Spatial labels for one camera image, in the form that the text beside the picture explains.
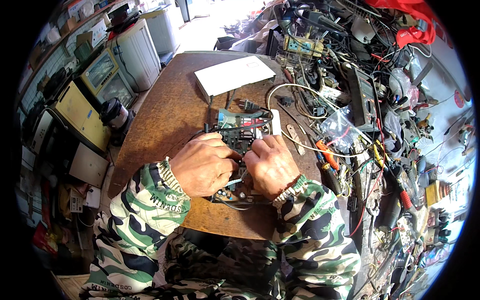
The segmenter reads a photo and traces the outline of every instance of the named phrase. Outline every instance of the person's right hand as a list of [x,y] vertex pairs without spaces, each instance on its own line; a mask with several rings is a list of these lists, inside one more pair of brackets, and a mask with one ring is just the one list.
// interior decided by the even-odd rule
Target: person's right hand
[[294,185],[301,175],[281,135],[266,135],[253,141],[243,160],[255,190],[270,200]]
[[189,197],[211,196],[238,169],[241,155],[228,148],[219,133],[203,134],[188,142],[172,158],[170,168]]

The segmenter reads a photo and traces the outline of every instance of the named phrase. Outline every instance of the person's left hand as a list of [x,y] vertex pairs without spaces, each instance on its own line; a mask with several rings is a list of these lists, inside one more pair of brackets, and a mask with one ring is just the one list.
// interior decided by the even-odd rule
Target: person's left hand
[[219,133],[212,132],[188,142],[169,163],[189,197],[205,197],[227,184],[239,160],[241,155],[228,148]]

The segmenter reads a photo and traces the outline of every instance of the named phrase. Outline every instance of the glass door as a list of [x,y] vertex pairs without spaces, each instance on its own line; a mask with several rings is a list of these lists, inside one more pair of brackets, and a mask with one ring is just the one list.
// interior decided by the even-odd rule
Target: glass door
[[111,79],[103,85],[103,88],[97,95],[97,99],[100,103],[103,103],[117,97],[120,103],[128,108],[128,105],[133,101],[134,95],[120,71],[117,71]]

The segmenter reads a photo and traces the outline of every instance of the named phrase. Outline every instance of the red tool handle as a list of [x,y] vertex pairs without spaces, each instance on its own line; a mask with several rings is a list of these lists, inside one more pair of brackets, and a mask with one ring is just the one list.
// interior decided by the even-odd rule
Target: red tool handle
[[290,81],[290,83],[292,84],[293,83],[293,79],[292,79],[292,75],[290,74],[290,72],[287,70],[287,69],[283,69],[283,73],[285,73],[285,77],[288,79],[288,81]]
[[408,196],[405,190],[400,192],[400,199],[402,199],[403,207],[405,210],[408,210],[412,207],[412,202],[410,201],[410,197]]
[[333,154],[331,154],[332,151],[330,151],[330,149],[328,149],[325,146],[325,144],[322,142],[322,140],[319,140],[318,142],[316,142],[315,145],[318,147],[318,149],[320,149],[322,151],[327,151],[328,153],[322,152],[322,154],[325,156],[325,160],[332,166],[333,169],[335,169],[337,171],[340,170],[340,167],[338,166],[338,163],[333,158]]

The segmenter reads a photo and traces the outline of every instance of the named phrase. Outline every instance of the connector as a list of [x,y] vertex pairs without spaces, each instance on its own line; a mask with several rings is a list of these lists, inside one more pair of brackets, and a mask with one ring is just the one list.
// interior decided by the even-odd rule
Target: connector
[[239,104],[240,107],[243,106],[244,110],[251,110],[251,109],[260,109],[260,105],[255,104],[248,99],[245,100],[240,100],[240,102],[243,102],[243,104]]
[[292,105],[292,103],[295,102],[292,98],[284,97],[284,96],[281,97],[279,101],[280,101],[280,104],[285,106],[285,107],[290,107]]

